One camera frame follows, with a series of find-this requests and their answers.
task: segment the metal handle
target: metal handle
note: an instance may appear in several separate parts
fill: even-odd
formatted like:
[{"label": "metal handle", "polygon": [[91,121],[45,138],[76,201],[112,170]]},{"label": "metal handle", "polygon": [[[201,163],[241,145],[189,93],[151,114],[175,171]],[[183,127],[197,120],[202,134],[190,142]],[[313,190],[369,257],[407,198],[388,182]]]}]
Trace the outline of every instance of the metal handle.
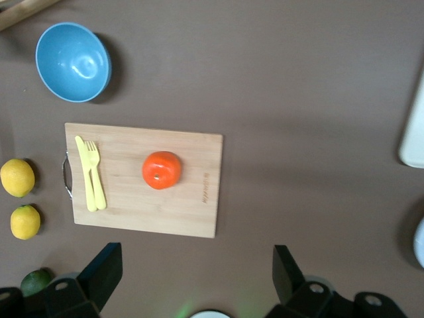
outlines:
[{"label": "metal handle", "polygon": [[66,177],[66,163],[69,163],[68,151],[66,151],[64,161],[62,162],[62,173],[64,175],[65,189],[69,194],[69,198],[72,200],[72,187],[68,185],[68,178]]}]

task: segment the blue bowl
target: blue bowl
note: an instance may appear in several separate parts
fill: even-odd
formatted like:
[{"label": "blue bowl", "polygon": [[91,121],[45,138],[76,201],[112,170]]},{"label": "blue bowl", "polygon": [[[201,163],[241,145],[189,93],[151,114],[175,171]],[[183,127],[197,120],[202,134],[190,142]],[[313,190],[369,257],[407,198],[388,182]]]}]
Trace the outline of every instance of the blue bowl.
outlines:
[{"label": "blue bowl", "polygon": [[58,23],[44,31],[35,52],[38,73],[56,96],[74,103],[98,96],[111,79],[111,59],[89,29]]}]

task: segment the wooden cutting board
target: wooden cutting board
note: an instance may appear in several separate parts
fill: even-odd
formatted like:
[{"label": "wooden cutting board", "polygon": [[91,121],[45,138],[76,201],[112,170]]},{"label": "wooden cutting board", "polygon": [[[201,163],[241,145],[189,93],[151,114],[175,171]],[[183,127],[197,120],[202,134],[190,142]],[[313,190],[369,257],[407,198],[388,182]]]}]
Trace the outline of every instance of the wooden cutting board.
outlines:
[{"label": "wooden cutting board", "polygon": [[[78,123],[66,123],[65,131],[76,224],[215,237],[222,135]],[[99,149],[105,210],[87,210],[75,136]],[[176,185],[155,190],[144,182],[141,167],[149,154],[161,150],[177,154],[183,170]]]}]

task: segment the plastic fork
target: plastic fork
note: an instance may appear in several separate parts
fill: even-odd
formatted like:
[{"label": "plastic fork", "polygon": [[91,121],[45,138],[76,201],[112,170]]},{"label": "plastic fork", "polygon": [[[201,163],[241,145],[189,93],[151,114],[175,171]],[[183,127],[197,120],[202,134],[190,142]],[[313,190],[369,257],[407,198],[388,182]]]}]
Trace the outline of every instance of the plastic fork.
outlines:
[{"label": "plastic fork", "polygon": [[97,169],[100,162],[99,151],[93,141],[86,141],[85,146],[88,149],[88,158],[91,164],[91,179],[93,180],[95,205],[99,210],[106,209],[106,199],[101,187],[99,170]]}]

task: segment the red tomato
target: red tomato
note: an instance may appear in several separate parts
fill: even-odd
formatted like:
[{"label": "red tomato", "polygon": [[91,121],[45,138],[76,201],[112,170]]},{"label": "red tomato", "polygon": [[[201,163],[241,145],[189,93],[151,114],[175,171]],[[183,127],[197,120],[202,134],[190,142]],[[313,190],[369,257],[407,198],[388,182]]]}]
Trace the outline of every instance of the red tomato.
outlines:
[{"label": "red tomato", "polygon": [[144,161],[142,175],[153,189],[172,187],[180,179],[180,159],[169,151],[153,152]]}]

